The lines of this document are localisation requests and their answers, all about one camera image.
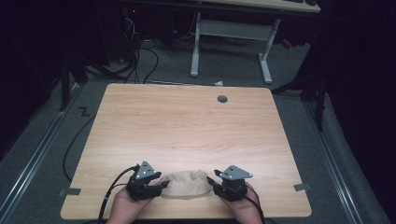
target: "table top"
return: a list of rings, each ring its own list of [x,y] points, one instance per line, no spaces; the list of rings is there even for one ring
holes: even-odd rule
[[[268,7],[301,12],[320,12],[318,5],[309,6],[306,2],[295,3],[285,0],[201,0],[202,2],[232,4],[244,7]]]
[[[228,101],[218,101],[220,95]],[[260,196],[266,217],[308,217],[301,184],[272,93],[265,88],[110,84],[92,125],[61,215],[97,218],[106,191],[125,169],[149,164],[164,175],[234,164]],[[132,173],[119,183],[126,183]],[[109,216],[113,193],[107,203]],[[194,199],[158,197],[139,218],[225,218],[230,210],[213,191]]]

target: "white desk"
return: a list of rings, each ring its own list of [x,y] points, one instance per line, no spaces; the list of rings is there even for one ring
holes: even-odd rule
[[[279,10],[292,10],[300,12],[320,12],[318,5],[309,6],[307,3],[294,3],[283,0],[202,0],[200,2],[231,4],[244,7],[267,7]],[[192,53],[191,76],[197,77],[199,71],[200,36],[217,35],[244,39],[265,41],[265,47],[259,54],[259,62],[262,67],[262,75],[267,84],[272,83],[268,69],[267,57],[274,42],[280,20],[277,19],[272,25],[253,25],[226,21],[201,20],[201,13],[197,13],[195,29],[195,45]]]

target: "white table leg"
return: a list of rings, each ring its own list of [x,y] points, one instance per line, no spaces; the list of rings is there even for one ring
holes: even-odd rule
[[[271,46],[274,42],[274,38],[275,38],[277,27],[279,26],[279,23],[280,23],[280,19],[275,20],[274,25],[270,32],[270,36],[266,43],[264,53],[259,54],[260,65],[262,66],[262,75],[264,76],[264,82],[266,84],[272,83],[270,70],[268,69],[268,64],[267,64],[267,57],[270,52]]]
[[[198,77],[200,33],[201,33],[201,12],[197,12],[197,22],[195,28],[195,45],[194,45],[194,52],[192,53],[192,62],[191,62],[192,77]]]

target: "desk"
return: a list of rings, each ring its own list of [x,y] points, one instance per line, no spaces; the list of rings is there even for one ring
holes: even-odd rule
[[[318,5],[309,6],[307,3],[294,3],[282,0],[203,0],[201,2],[221,3],[226,5],[236,5],[241,7],[268,7],[278,10],[292,10],[300,12],[320,12]],[[272,78],[267,64],[267,57],[274,42],[276,31],[280,19],[276,19],[272,25],[252,25],[245,23],[201,20],[201,13],[197,13],[195,25],[195,44],[191,62],[191,76],[197,77],[199,70],[200,56],[200,35],[218,35],[225,37],[236,37],[265,41],[262,53],[259,54],[259,61],[262,67],[262,75],[265,83],[271,84]]]
[[[305,192],[293,187],[302,180],[268,89],[110,84],[71,184],[81,192],[66,197],[62,217],[97,218],[113,180],[142,160],[163,175],[202,170],[219,183],[213,170],[234,164],[254,175],[247,181],[267,217],[311,214]],[[156,198],[139,218],[226,217],[229,209],[210,191],[191,200]]]

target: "cloth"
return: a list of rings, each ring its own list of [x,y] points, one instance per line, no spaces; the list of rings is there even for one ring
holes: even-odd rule
[[[160,183],[170,180],[167,188],[163,189],[163,196],[185,197],[199,196],[212,190],[207,183],[207,173],[203,171],[178,171],[165,175]]]

